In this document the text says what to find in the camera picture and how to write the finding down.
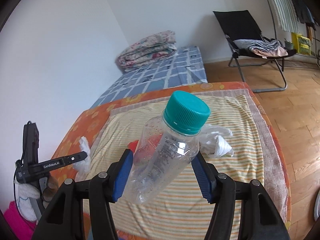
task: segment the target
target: folding chair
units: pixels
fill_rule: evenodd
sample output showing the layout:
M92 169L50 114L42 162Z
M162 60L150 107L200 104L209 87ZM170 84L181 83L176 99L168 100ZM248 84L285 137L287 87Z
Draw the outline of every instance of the folding chair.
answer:
M253 19L251 14L248 10L246 11L233 11L233 12L215 12L215 16L217 17L217 20L226 36L226 39L228 41L228 44L230 46L232 57L230 59L230 62L228 64L229 67L237 67L241 76L241 79L243 82L245 82L245 78L243 76L241 67L245 66L262 66L265 65L268 62L276 62L276 66L279 69L279 72L283 78L284 81L284 87L280 88L267 88L267 89L255 89L252 90L254 93L261 93L261 92L273 92L273 91L283 91L285 90L288 85L287 81L285 80L285 77L283 75L284 71L284 58L285 57L267 57L269 61L264 62L260 65L257 64L246 64L246 65L240 65L238 62L239 56L246 56L246 57L253 57L253 58L262 58L261 56L258 56L254 54L253 52L250 52L246 49L239 49L233 41L240 40L240 39L248 39L248 40L260 40L260 41L271 41L270 39L262 36L262 32L257 25L256 21ZM287 50L288 56L291 57L294 54L296 54L296 50ZM282 59L282 66L277 62L277 59ZM231 65L232 61L235 60L236 65Z

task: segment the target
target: bottle body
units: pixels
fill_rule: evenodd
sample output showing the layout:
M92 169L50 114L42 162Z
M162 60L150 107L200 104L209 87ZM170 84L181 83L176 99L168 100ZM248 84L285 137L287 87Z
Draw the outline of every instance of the bottle body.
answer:
M147 203L191 163L198 151L196 135L174 131L162 116L150 119L134 153L124 197L134 204Z

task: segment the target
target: metal screw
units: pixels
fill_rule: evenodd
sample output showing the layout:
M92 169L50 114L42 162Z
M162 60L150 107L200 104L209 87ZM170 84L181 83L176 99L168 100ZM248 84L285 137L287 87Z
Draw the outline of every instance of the metal screw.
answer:
M253 179L252 180L252 184L255 186L259 186L260 185L260 181L258 181L257 179Z
M219 179L226 179L226 178L227 178L227 175L224 174L224 173L218 173L218 178L219 178Z
M66 180L64 181L64 184L70 185L72 182L73 182L73 179L66 179Z
M103 172L100 172L98 176L99 176L99 178L102 178L102 179L103 179L103 178L106 178L106 177L108 176L108 173L106 173L105 171L103 171Z

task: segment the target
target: clear plastic bottle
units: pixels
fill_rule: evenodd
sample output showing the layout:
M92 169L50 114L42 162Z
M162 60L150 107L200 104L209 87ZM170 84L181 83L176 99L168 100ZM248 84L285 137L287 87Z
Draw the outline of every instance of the clear plastic bottle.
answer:
M210 115L198 97L175 91L162 113L144 126L124 197L145 204L162 191L199 151L197 134Z

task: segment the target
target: bottle cap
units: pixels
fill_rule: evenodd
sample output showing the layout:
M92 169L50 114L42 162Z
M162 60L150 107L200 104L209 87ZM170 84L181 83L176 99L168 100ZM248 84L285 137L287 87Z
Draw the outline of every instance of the bottle cap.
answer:
M163 111L166 124L181 134L196 135L210 115L210 109L200 98L185 92L172 93Z

